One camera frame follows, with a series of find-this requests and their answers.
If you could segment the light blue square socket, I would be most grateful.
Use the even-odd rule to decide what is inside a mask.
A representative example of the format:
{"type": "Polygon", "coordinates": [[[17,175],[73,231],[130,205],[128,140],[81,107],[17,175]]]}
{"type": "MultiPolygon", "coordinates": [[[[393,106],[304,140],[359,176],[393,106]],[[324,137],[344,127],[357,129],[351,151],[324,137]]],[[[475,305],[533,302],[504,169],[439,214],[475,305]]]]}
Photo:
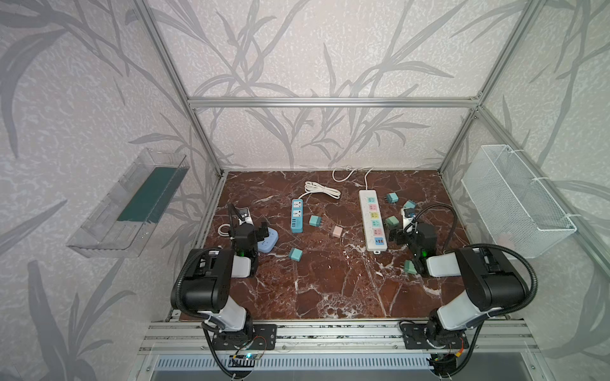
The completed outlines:
{"type": "Polygon", "coordinates": [[[268,236],[257,243],[258,251],[261,253],[270,253],[278,242],[278,232],[273,228],[268,228],[268,236]]]}

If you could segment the teal charger plug front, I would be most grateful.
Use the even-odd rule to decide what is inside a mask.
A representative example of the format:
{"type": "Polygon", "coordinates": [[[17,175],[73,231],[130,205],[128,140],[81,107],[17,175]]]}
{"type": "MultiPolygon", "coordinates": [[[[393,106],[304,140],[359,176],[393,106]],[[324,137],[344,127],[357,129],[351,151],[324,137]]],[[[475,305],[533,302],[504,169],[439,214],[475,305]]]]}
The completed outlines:
{"type": "Polygon", "coordinates": [[[303,256],[303,251],[301,249],[292,248],[289,252],[289,258],[296,262],[300,262],[303,256]]]}

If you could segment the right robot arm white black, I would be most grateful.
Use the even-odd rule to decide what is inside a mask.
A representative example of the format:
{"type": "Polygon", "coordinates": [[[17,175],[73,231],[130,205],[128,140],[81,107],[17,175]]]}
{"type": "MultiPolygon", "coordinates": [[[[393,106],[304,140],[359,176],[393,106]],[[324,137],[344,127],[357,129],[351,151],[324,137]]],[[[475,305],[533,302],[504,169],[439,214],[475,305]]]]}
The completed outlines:
{"type": "Polygon", "coordinates": [[[524,309],[539,288],[534,268],[518,252],[497,244],[470,244],[438,255],[435,228],[428,224],[390,230],[389,239],[413,253],[416,273],[459,277],[465,290],[432,311],[421,332],[429,341],[449,340],[497,316],[524,309]]]}

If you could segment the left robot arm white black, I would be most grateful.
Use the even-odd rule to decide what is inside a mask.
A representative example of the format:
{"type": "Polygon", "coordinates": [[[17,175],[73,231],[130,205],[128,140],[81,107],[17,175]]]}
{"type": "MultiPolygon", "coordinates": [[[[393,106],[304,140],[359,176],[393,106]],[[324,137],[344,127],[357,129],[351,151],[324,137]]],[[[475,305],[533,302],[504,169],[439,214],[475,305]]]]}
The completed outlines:
{"type": "Polygon", "coordinates": [[[253,278],[259,265],[258,244],[269,236],[268,222],[255,225],[249,209],[227,205],[227,248],[192,249],[170,297],[172,308],[202,321],[205,333],[222,338],[254,337],[250,312],[230,297],[233,279],[253,278]]]}

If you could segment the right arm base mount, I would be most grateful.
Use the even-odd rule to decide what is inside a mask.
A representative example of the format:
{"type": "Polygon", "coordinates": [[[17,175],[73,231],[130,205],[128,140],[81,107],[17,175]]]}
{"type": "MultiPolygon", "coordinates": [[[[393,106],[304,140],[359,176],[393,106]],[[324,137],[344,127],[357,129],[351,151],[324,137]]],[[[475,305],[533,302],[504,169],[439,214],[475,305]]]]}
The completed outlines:
{"type": "Polygon", "coordinates": [[[463,351],[470,347],[465,330],[445,330],[437,323],[401,321],[399,330],[406,349],[463,351]]]}

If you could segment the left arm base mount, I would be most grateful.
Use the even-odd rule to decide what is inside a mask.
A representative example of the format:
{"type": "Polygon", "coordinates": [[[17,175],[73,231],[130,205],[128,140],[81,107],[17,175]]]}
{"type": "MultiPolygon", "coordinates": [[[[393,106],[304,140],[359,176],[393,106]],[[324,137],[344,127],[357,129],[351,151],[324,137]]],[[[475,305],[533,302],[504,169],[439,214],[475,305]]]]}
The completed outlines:
{"type": "Polygon", "coordinates": [[[215,350],[247,349],[273,350],[276,345],[278,326],[275,324],[247,325],[236,332],[215,333],[212,345],[215,350]]]}

